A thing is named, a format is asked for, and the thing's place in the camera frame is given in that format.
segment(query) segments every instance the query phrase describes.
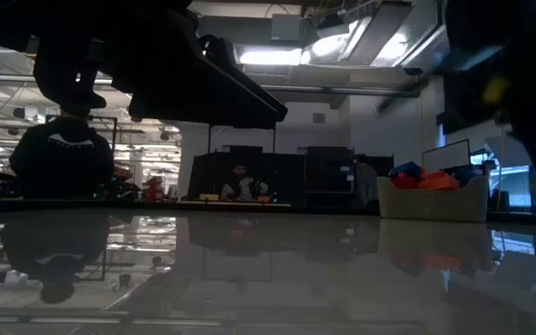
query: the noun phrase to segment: yellow object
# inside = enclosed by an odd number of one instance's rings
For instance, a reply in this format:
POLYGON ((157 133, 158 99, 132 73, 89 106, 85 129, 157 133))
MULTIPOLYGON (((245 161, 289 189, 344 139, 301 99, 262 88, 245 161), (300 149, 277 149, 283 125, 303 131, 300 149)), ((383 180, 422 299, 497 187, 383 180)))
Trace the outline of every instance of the yellow object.
POLYGON ((273 203, 261 203, 261 202, 235 202, 235 201, 212 201, 212 202, 204 202, 203 200, 183 200, 178 201, 178 204, 188 204, 188 205, 200 205, 200 206, 206 206, 206 205, 215 205, 215 206, 243 206, 243 207, 291 207, 290 204, 273 204, 273 203))
POLYGON ((219 195, 218 194, 201 194, 200 200, 218 201, 219 195))
POLYGON ((483 101, 486 104, 500 104, 503 95, 510 88, 510 80, 502 76, 491 78, 483 92, 483 101))

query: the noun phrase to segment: man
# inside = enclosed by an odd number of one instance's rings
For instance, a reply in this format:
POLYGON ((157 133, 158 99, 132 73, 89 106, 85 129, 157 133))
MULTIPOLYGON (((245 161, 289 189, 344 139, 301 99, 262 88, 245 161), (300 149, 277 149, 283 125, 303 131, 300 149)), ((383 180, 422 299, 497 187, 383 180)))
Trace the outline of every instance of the man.
POLYGON ((246 166, 238 164, 234 167, 232 179, 222 186, 222 201, 253 201, 257 195, 265 195, 268 192, 268 185, 246 177, 246 173, 246 166))
POLYGON ((89 112, 61 109, 61 115, 26 131, 9 158, 24 198, 92 198, 111 181, 109 142, 88 126, 89 112))

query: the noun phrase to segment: reflective floor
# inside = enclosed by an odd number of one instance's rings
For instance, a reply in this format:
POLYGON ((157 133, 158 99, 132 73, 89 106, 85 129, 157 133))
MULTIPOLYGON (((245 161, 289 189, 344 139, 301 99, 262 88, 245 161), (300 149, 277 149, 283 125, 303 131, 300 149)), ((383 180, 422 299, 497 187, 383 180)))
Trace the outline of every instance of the reflective floor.
POLYGON ((0 214, 0 334, 536 334, 536 228, 0 214))

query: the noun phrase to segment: blue object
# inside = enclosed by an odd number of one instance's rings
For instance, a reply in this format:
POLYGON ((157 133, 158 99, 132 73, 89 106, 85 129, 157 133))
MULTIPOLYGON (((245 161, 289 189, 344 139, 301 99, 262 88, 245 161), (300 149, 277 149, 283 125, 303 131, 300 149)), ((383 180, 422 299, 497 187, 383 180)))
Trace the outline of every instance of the blue object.
POLYGON ((407 176, 414 177, 414 178, 421 177, 421 167, 415 164, 414 162, 408 162, 401 166, 391 169, 388 176, 396 177, 400 172, 405 172, 407 176))

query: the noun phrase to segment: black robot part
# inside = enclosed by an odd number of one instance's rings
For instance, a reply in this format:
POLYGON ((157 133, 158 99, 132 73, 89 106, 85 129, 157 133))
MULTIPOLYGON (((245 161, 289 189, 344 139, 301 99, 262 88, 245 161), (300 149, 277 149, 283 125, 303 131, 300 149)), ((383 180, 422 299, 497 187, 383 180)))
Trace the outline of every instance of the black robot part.
POLYGON ((0 46, 34 56, 39 88, 65 109, 105 107, 93 86, 106 74, 133 95, 135 118, 257 128, 284 120, 287 108, 239 71, 230 43, 201 44, 190 3, 0 1, 0 46))

